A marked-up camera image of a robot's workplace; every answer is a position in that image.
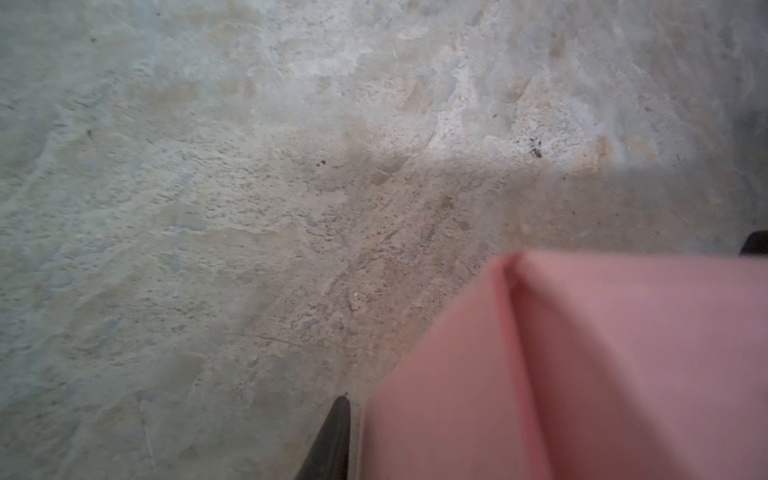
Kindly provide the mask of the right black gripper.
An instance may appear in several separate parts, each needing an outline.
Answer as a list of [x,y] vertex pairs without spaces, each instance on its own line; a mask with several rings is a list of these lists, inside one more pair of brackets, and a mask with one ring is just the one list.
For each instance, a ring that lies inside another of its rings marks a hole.
[[768,231],[760,230],[752,232],[745,240],[740,256],[767,256],[768,255]]

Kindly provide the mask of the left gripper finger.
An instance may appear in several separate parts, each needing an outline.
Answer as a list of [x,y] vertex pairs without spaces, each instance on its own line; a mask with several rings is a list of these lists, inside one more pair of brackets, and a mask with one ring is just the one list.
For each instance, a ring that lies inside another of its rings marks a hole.
[[350,437],[351,404],[347,396],[338,396],[295,480],[347,480]]

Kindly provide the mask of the pink paper box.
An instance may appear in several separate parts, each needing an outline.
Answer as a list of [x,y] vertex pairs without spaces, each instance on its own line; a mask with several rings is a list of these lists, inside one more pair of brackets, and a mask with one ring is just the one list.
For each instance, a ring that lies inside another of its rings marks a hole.
[[361,479],[763,479],[767,262],[494,259],[366,401]]

